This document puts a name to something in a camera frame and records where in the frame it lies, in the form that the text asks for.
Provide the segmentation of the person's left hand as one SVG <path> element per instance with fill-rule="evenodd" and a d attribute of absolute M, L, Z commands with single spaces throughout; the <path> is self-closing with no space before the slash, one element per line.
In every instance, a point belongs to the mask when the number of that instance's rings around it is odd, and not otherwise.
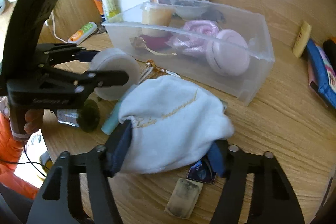
<path fill-rule="evenodd" d="M 10 116 L 10 105 L 6 97 L 1 97 L 1 113 L 9 121 L 12 135 L 19 139 L 28 138 L 28 135 L 39 131 L 43 124 L 44 110 L 31 109 L 24 115 L 25 124 L 23 126 L 16 125 Z"/>

